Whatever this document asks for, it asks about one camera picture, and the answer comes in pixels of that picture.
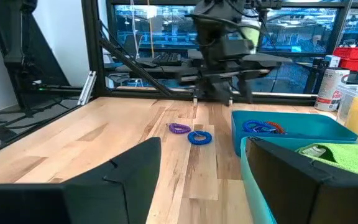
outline green towel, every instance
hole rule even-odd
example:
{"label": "green towel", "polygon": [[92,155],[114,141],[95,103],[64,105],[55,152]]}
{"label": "green towel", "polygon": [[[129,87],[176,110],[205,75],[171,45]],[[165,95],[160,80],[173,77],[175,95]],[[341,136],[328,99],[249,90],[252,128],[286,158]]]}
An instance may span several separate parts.
{"label": "green towel", "polygon": [[314,160],[358,174],[358,144],[316,143],[297,150]]}

